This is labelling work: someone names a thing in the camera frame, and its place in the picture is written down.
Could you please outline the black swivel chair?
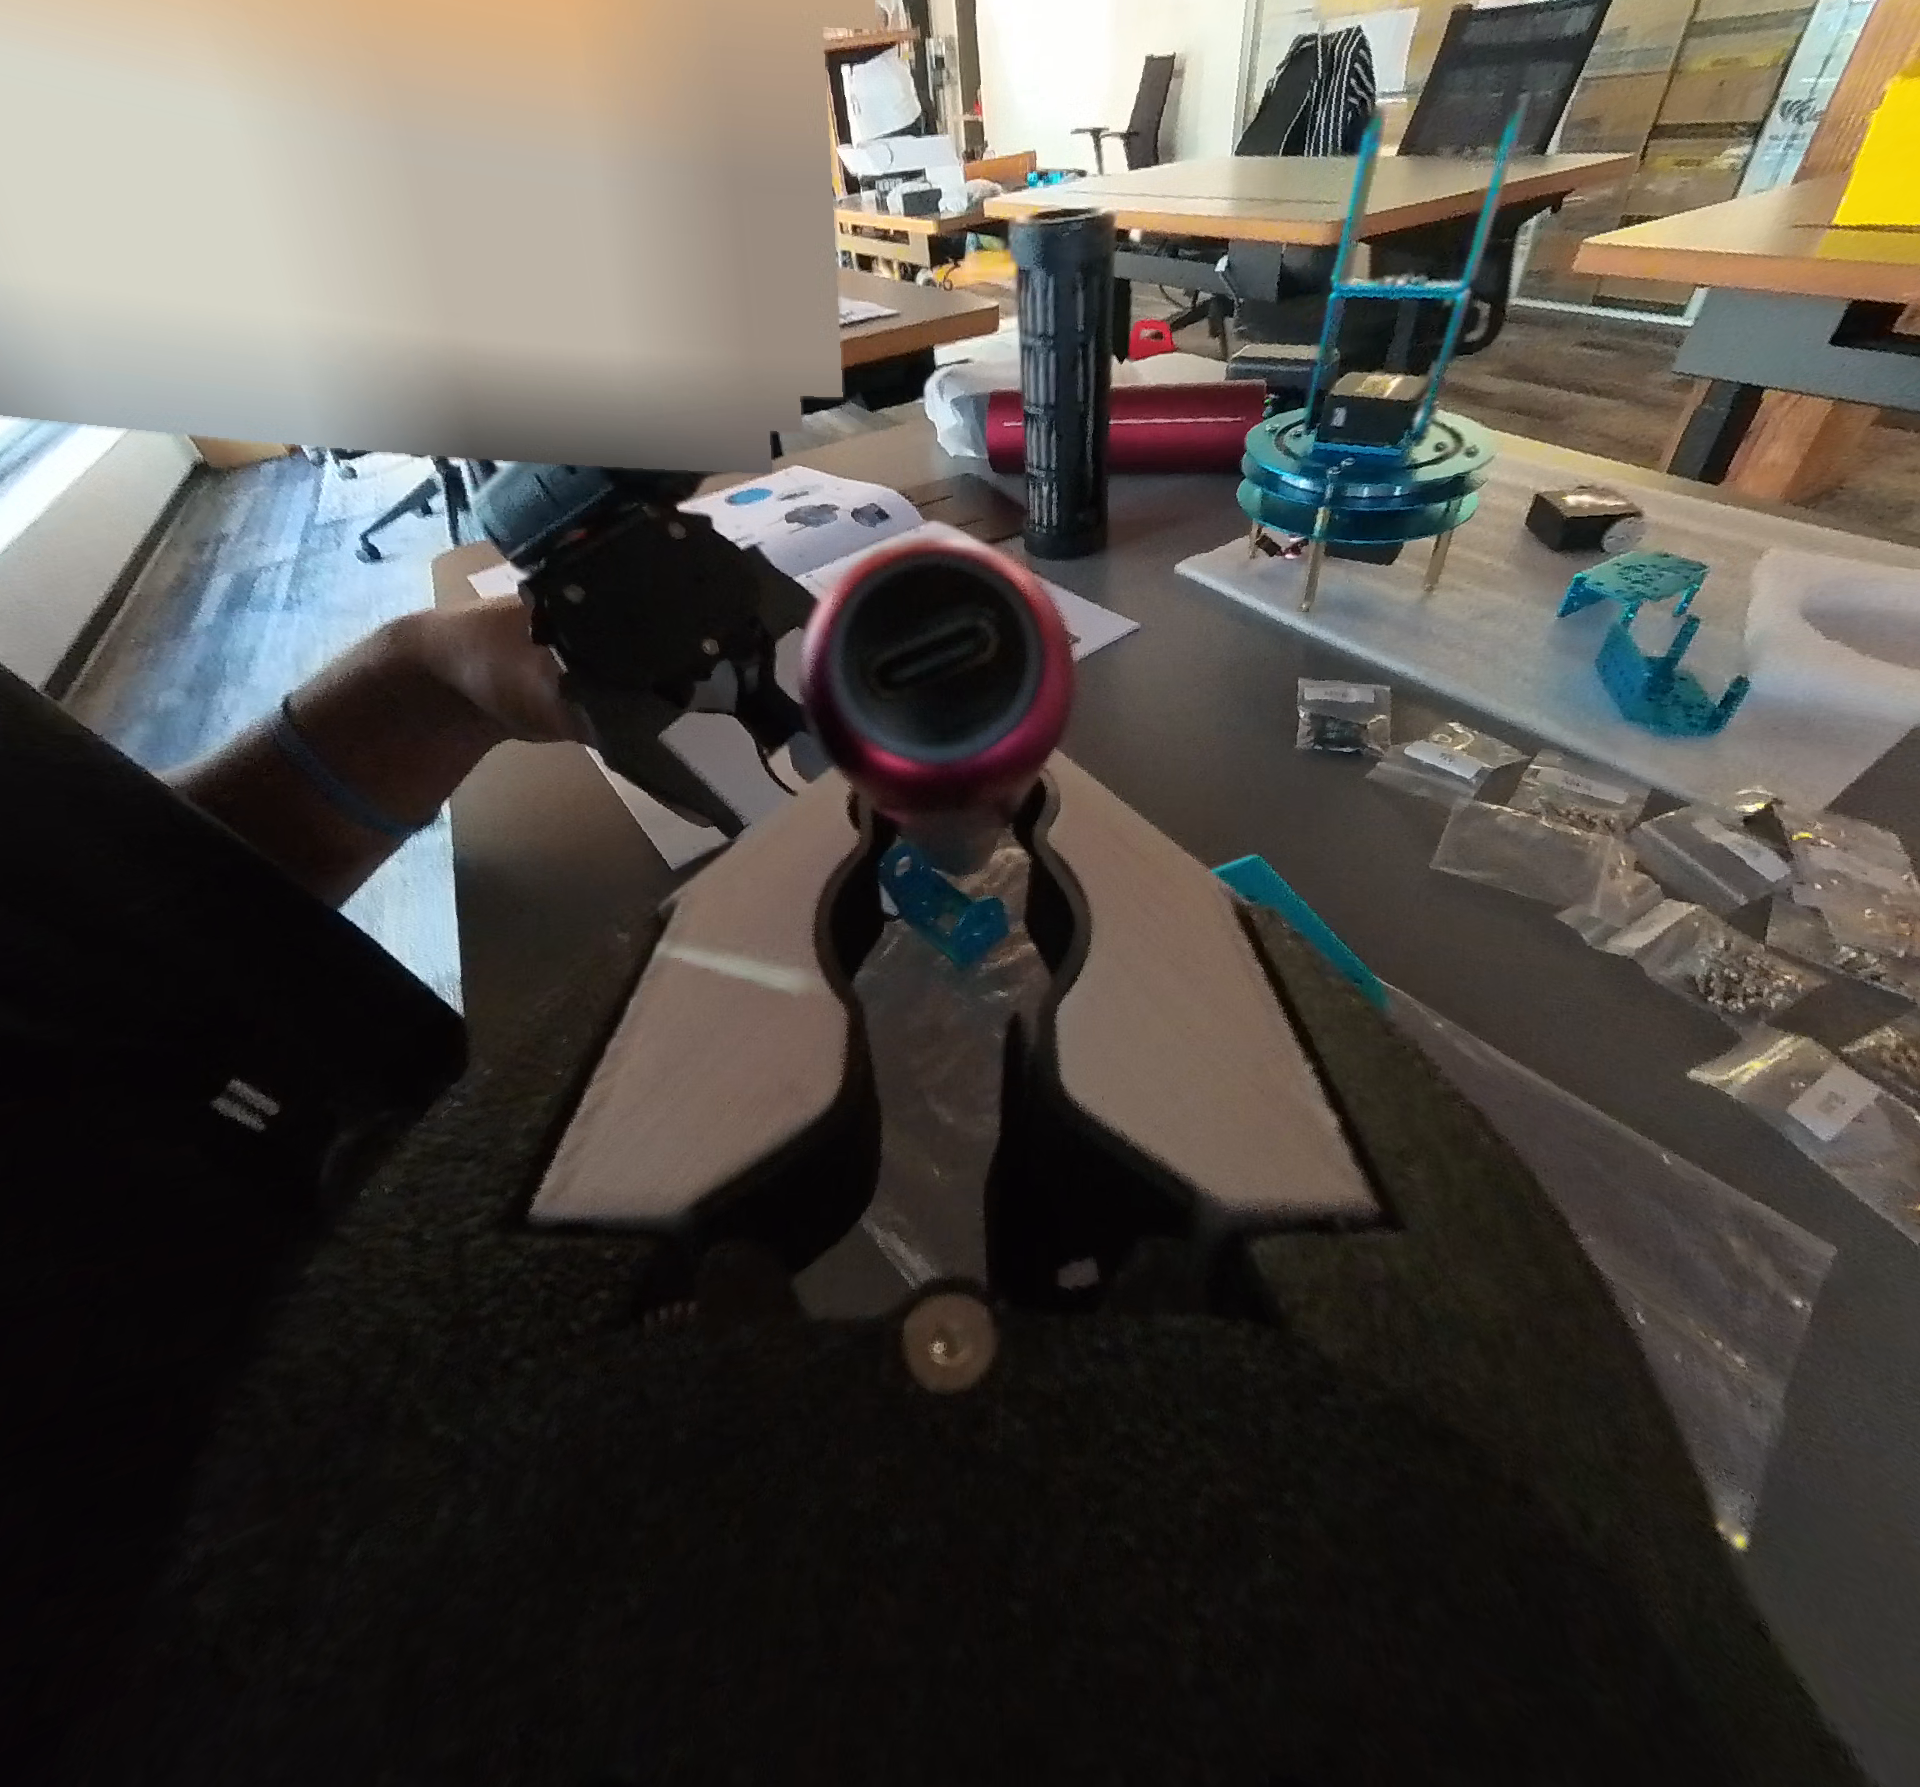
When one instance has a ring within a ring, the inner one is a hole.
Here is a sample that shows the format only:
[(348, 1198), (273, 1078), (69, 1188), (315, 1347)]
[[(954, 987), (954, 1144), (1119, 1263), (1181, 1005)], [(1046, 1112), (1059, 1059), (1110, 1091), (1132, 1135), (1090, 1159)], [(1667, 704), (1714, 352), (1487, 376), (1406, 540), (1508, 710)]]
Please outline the black swivel chair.
[(463, 547), (466, 540), (464, 521), (471, 515), (473, 499), (477, 490), (494, 479), (500, 464), (495, 459), (429, 455), (427, 466), (429, 475), (423, 480), (356, 535), (356, 560), (380, 565), (386, 555), (376, 544), (376, 538), (406, 518), (439, 518), (445, 521), (447, 544), (450, 548)]

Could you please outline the small black office chair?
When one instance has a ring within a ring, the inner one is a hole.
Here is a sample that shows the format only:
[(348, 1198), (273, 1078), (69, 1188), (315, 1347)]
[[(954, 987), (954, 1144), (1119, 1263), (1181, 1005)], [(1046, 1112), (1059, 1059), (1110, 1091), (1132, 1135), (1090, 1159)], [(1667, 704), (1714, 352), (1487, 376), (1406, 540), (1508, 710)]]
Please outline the small black office chair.
[(1155, 54), (1144, 59), (1129, 118), (1124, 126), (1075, 126), (1069, 134), (1090, 145), (1095, 176), (1107, 173), (1107, 147), (1116, 145), (1125, 171), (1162, 165), (1162, 136), (1167, 105), (1178, 74), (1178, 57)]

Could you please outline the blue perforated bracket assembly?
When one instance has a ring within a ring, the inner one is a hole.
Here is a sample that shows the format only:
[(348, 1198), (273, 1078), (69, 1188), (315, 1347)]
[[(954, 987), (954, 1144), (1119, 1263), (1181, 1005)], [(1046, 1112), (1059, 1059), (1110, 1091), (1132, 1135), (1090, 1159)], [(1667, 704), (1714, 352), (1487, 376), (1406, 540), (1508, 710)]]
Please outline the blue perforated bracket assembly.
[[(1671, 553), (1620, 553), (1571, 575), (1557, 606), (1567, 620), (1604, 606), (1610, 615), (1597, 649), (1597, 677), (1620, 718), (1669, 741), (1704, 741), (1726, 732), (1740, 713), (1751, 681), (1737, 674), (1711, 696), (1684, 663), (1701, 622), (1694, 602), (1706, 588), (1704, 560)], [(1643, 651), (1635, 624), (1648, 607), (1673, 622), (1660, 653)]]

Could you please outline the black ribbed cylinder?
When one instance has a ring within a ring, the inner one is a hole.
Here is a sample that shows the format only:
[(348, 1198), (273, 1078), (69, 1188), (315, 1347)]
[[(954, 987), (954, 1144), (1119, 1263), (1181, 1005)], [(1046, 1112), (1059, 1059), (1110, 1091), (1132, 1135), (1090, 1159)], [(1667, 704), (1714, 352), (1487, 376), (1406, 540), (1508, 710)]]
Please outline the black ribbed cylinder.
[(1010, 229), (1021, 341), (1026, 553), (1072, 560), (1107, 544), (1115, 221), (1039, 211)]

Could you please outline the pile of small screw bags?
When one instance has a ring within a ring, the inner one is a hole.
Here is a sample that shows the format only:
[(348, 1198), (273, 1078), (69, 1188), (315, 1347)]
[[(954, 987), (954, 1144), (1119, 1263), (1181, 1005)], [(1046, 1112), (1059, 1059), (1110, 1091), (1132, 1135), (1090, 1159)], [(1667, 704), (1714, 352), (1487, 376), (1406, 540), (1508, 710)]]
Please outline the pile of small screw bags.
[(1686, 1078), (1916, 1237), (1916, 869), (1853, 818), (1764, 792), (1648, 814), (1556, 747), (1443, 722), (1392, 741), (1380, 686), (1304, 679), (1298, 749), (1437, 806), (1431, 868), (1546, 907), (1737, 1040)]

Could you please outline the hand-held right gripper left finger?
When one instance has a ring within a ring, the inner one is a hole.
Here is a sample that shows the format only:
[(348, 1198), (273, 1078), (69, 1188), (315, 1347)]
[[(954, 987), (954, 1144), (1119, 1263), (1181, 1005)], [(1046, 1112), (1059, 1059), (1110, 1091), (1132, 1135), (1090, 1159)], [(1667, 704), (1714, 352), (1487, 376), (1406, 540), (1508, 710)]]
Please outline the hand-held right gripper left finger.
[(783, 1291), (851, 1245), (881, 1173), (854, 976), (876, 825), (819, 779), (685, 879), (539, 1178), (528, 1225), (630, 1237), (637, 1320)]

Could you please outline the white crumpled plastic bag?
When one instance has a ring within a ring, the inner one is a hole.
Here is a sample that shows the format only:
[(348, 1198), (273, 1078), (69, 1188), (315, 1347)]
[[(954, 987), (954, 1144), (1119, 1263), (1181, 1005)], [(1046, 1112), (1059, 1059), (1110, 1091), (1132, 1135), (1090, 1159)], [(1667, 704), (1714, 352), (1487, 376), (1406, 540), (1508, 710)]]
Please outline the white crumpled plastic bag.
[(1014, 361), (941, 365), (923, 385), (923, 415), (941, 450), (999, 475), (1025, 466), (1025, 409)]

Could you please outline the red metal tube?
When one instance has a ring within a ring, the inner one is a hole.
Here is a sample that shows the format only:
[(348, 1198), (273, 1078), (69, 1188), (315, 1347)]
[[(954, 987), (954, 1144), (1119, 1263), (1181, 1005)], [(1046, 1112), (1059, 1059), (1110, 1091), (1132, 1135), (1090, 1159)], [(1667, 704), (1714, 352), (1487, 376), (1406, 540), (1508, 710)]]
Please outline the red metal tube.
[(1103, 437), (1107, 471), (1235, 475), (1268, 404), (1255, 384), (1113, 387)]

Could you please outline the wooden table with grey frame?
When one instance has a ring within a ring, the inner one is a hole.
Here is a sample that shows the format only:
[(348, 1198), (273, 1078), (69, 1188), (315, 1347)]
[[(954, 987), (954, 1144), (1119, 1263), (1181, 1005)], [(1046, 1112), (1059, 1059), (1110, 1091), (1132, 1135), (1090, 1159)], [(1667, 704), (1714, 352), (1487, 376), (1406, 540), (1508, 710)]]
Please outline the wooden table with grey frame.
[(1840, 226), (1840, 176), (1586, 240), (1574, 271), (1700, 294), (1673, 371), (1694, 384), (1667, 475), (1805, 507), (1885, 413), (1917, 409), (1917, 237)]

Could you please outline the dark grey desk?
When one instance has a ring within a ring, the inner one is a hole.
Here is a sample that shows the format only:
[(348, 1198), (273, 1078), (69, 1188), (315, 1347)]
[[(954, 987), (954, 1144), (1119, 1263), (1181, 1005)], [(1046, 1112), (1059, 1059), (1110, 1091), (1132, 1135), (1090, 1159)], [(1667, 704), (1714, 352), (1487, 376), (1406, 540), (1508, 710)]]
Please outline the dark grey desk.
[[(1110, 547), (1052, 569), (1135, 618), (1083, 667), (1067, 757), (1207, 865), (1258, 854), (1384, 985), (1537, 1079), (1837, 1248), (1764, 1481), (1761, 1558), (1860, 1534), (1916, 1553), (1916, 1247), (1825, 1164), (1686, 1079), (1737, 1033), (1584, 947), (1552, 914), (1430, 872), (1437, 812), (1293, 746), (1308, 671), (1354, 671), (1176, 575), (1239, 531), (1227, 480), (1119, 480)], [(509, 747), (453, 806), (453, 896), (474, 1055), (639, 928), (666, 868), (578, 749)]]

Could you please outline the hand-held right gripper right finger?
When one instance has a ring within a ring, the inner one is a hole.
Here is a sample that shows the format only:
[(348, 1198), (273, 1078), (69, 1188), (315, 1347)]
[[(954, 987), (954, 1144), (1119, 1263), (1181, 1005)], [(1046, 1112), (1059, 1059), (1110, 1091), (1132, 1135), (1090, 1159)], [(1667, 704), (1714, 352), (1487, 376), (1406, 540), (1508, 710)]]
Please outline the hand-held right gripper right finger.
[(1042, 770), (1017, 828), (1044, 987), (1004, 1048), (991, 1291), (1089, 1312), (1170, 1250), (1215, 1296), (1262, 1240), (1380, 1227), (1354, 1125), (1231, 887), (1072, 765)]

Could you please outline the wooden shelf with boxes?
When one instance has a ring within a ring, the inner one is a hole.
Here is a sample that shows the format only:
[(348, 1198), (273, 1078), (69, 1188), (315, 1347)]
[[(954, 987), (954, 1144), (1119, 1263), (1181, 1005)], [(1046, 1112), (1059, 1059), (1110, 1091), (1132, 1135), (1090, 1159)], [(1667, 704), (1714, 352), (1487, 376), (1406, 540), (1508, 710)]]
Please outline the wooden shelf with boxes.
[(961, 147), (917, 70), (916, 30), (835, 31), (822, 38), (829, 171), (838, 200), (886, 183), (923, 182), (937, 213), (969, 213)]

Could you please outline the clear plastic bag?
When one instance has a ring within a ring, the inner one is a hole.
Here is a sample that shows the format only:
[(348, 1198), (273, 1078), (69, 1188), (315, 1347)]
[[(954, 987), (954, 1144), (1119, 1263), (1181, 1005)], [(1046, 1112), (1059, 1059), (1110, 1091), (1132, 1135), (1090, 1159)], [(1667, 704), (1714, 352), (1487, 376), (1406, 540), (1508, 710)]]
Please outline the clear plastic bag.
[[(1833, 1248), (1382, 987), (1339, 944), (1330, 955), (1493, 1123), (1570, 1224), (1642, 1344), (1721, 1538), (1747, 1549)], [(854, 993), (882, 1123), (876, 1198), (856, 1236), (905, 1288), (983, 1280), (1001, 1045), (1039, 1007), (1039, 954), (1014, 932), (957, 969), (890, 918)]]

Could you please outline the yellow box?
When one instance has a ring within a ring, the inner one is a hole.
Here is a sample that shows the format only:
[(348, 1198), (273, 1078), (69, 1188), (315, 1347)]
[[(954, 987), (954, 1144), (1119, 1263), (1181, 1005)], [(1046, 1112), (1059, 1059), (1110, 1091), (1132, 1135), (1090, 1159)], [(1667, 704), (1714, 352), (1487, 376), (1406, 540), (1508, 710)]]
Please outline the yellow box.
[(1885, 92), (1835, 204), (1837, 231), (1917, 229), (1917, 66)]

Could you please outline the red electric screwdriver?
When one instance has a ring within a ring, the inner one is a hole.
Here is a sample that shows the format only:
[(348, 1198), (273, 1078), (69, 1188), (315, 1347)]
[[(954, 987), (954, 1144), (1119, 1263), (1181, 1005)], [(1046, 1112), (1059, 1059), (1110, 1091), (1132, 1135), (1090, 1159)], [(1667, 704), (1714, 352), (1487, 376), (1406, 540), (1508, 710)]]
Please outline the red electric screwdriver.
[(1064, 738), (1067, 626), (999, 553), (903, 538), (849, 558), (807, 624), (800, 704), (854, 795), (933, 869), (981, 869)]

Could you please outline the blue wristband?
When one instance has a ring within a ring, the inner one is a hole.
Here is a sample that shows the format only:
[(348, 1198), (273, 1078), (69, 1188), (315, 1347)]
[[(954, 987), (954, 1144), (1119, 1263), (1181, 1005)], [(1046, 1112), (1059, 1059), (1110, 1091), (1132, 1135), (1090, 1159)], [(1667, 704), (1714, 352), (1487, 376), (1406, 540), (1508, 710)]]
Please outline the blue wristband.
[(312, 744), (301, 734), (292, 696), (280, 699), (270, 732), (287, 769), (303, 779), (318, 801), (350, 827), (380, 841), (402, 843), (426, 834), (436, 825), (436, 812), (423, 818), (401, 818), (350, 787), (348, 781), (322, 762)]

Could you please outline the large blue U bracket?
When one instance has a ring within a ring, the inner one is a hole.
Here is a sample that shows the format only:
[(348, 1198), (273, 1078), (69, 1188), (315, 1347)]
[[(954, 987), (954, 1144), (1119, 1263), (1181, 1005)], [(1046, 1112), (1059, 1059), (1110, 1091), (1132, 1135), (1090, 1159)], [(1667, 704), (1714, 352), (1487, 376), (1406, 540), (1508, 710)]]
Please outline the large blue U bracket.
[(1239, 857), (1229, 863), (1218, 863), (1212, 869), (1212, 877), (1235, 891), (1240, 903), (1284, 918), (1371, 1007), (1382, 1014), (1389, 1011), (1386, 987), (1272, 863), (1262, 857)]

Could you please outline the long wooden table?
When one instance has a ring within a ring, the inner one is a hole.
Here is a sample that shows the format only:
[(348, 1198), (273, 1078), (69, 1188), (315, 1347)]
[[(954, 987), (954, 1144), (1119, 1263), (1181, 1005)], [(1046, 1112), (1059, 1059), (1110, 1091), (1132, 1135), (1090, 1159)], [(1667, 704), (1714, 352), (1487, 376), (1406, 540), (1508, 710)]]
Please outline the long wooden table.
[[(1499, 180), (1499, 215), (1530, 217), (1567, 196), (1633, 173), (1633, 152), (1518, 156)], [(1116, 231), (1192, 244), (1263, 244), (1330, 250), (1351, 204), (1356, 159), (1222, 156), (1168, 163), (1135, 173), (996, 195), (980, 213), (1017, 222), (1053, 211), (1103, 211)], [(1377, 159), (1356, 240), (1374, 242), (1477, 217), (1489, 191), (1492, 161), (1445, 156)], [(1182, 269), (1162, 257), (1115, 275), (1142, 287), (1209, 289), (1212, 266)]]

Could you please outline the person's black clothing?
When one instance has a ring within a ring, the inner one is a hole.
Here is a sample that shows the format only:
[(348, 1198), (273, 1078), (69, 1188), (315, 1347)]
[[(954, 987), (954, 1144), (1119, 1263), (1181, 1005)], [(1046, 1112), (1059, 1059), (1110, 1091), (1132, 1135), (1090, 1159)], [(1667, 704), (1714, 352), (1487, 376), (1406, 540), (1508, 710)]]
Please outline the person's black clothing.
[(4, 1508), (132, 1506), (460, 1018), (23, 679), (2, 686)]

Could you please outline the black mesh office chair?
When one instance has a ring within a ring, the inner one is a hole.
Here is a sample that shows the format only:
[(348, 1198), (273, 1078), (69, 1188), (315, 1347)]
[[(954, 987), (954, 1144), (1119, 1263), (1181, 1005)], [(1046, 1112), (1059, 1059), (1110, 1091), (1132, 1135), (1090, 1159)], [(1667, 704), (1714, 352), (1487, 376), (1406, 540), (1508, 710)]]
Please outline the black mesh office chair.
[(1489, 156), (1516, 118), (1513, 152), (1543, 156), (1610, 0), (1524, 0), (1453, 8), (1394, 152)]

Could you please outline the person's left hand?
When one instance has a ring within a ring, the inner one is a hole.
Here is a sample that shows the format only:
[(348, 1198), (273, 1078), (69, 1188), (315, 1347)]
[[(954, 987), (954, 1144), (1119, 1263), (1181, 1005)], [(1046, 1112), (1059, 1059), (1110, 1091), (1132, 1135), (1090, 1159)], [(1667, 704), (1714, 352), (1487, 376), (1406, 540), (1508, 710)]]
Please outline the person's left hand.
[(520, 599), (432, 607), (397, 624), (401, 651), (500, 741), (588, 744), (557, 656)]

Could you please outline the striped jacket on chair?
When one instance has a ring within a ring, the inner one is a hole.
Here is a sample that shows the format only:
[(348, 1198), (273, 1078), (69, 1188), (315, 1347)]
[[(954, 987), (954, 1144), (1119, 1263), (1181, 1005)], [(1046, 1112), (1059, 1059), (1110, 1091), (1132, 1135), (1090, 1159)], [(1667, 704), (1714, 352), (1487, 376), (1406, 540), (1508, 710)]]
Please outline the striped jacket on chair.
[(1377, 77), (1362, 26), (1291, 40), (1235, 143), (1237, 159), (1348, 159), (1377, 112)]

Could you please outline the white foam board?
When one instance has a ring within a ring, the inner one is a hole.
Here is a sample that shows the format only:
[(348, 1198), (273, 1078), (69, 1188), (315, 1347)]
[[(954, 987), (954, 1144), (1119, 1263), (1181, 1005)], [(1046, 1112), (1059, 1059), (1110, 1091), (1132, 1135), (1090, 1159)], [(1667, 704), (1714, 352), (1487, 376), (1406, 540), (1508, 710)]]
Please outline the white foam board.
[(1753, 512), (1721, 490), (1508, 437), (1431, 592), (1422, 586), (1425, 548), (1414, 548), (1389, 569), (1327, 565), (1312, 606), (1302, 607), (1304, 560), (1253, 553), (1248, 535), (1181, 560), (1176, 575), (1425, 688), (1447, 713), (1510, 724), (1694, 801), (1764, 788), (1792, 806), (1831, 806), (1908, 736), (1909, 727), (1794, 710), (1757, 696), (1753, 683), (1740, 713), (1711, 739), (1669, 741), (1620, 718), (1597, 677), (1608, 610), (1557, 618), (1586, 558), (1548, 553), (1524, 531), (1534, 493), (1579, 482), (1633, 499), (1648, 548), (1708, 563), (1694, 602), (1701, 626), (1684, 663), (1711, 696), (1737, 674), (1748, 677), (1742, 631), (1764, 553), (1916, 569), (1911, 547)]

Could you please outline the black servo motor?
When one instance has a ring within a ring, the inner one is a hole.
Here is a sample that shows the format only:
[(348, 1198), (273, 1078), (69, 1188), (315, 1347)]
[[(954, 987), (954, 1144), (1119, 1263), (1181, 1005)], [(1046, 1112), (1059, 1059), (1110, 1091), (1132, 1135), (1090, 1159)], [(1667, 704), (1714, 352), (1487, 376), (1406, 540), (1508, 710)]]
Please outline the black servo motor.
[(1643, 512), (1633, 499), (1599, 484), (1538, 490), (1524, 513), (1524, 531), (1543, 550), (1560, 555), (1631, 553), (1643, 528)]

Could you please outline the dark neighbouring desk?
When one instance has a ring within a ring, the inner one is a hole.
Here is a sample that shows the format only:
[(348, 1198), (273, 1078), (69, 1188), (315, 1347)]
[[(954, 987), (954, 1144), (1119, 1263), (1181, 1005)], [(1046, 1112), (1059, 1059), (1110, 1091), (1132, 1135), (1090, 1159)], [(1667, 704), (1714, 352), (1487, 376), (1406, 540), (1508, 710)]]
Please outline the dark neighbouring desk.
[(988, 294), (838, 271), (843, 399), (863, 409), (916, 404), (936, 351), (996, 334), (1001, 311)]

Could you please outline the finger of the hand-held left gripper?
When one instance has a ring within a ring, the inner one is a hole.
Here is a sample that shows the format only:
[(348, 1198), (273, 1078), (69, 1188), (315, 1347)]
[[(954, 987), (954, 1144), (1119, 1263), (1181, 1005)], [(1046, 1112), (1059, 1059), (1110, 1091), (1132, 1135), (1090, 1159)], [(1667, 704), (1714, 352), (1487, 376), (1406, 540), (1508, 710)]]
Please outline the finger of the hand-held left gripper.
[(738, 686), (733, 716), (754, 744), (757, 762), (772, 781), (813, 782), (822, 775), (822, 747), (781, 686)]
[(608, 775), (668, 814), (735, 841), (746, 821), (664, 744), (666, 729), (679, 718), (682, 710), (666, 699), (594, 699), (590, 747)]

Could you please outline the person's left forearm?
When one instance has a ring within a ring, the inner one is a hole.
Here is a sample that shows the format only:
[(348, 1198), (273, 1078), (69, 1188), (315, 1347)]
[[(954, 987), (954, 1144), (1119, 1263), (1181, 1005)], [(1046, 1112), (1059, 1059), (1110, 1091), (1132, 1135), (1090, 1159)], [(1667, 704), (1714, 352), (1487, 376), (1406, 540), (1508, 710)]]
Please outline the person's left forearm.
[[(397, 628), (350, 649), (292, 695), (301, 734), (327, 767), (401, 818), (439, 814), (492, 741), (401, 651)], [(410, 841), (339, 819), (280, 759), (276, 709), (162, 782), (327, 904), (342, 904)]]

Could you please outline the white foam packing piece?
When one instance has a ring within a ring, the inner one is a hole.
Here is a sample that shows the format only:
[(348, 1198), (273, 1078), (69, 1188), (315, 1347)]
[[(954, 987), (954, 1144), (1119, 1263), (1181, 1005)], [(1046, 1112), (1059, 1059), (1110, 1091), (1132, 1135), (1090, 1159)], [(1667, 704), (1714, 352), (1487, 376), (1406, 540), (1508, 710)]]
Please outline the white foam packing piece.
[(1794, 710), (1917, 722), (1917, 573), (1770, 550), (1745, 615), (1751, 690)]

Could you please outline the small blue metal bracket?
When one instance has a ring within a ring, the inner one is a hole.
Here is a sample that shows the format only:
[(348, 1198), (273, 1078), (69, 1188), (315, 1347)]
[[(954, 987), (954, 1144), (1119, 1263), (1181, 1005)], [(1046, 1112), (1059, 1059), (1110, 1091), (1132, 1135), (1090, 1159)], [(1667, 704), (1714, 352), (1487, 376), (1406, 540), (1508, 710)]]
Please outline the small blue metal bracket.
[(957, 972), (990, 960), (1012, 932), (997, 896), (964, 895), (905, 841), (882, 852), (876, 884), (882, 911)]

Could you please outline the white instruction manual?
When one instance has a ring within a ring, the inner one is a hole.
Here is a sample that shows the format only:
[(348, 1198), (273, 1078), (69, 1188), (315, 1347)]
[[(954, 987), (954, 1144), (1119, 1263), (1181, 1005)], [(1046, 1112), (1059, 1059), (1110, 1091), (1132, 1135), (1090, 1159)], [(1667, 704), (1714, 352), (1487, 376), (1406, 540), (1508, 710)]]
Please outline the white instruction manual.
[[(897, 550), (907, 540), (988, 547), (1001, 535), (1021, 534), (1021, 513), (1014, 505), (970, 475), (933, 487), (922, 502), (876, 482), (792, 466), (710, 490), (688, 507), (733, 538), (743, 553), (760, 553), (813, 595), (822, 595), (845, 575), (851, 560), (867, 550)], [(466, 573), (466, 588), (477, 599), (514, 599), (520, 580), (520, 569), (497, 560)], [(1044, 592), (1065, 624), (1075, 665), (1137, 631), (1137, 622), (1128, 616), (1067, 589), (1049, 586)], [(779, 804), (781, 794), (776, 794), (777, 782), (769, 775), (748, 769), (748, 747), (730, 741), (717, 718), (687, 722), (668, 736), (670, 746), (685, 746), (692, 770), (717, 775), (721, 799), (753, 825)], [(723, 844), (719, 830), (682, 819), (596, 759), (594, 767), (668, 872), (679, 872)]]

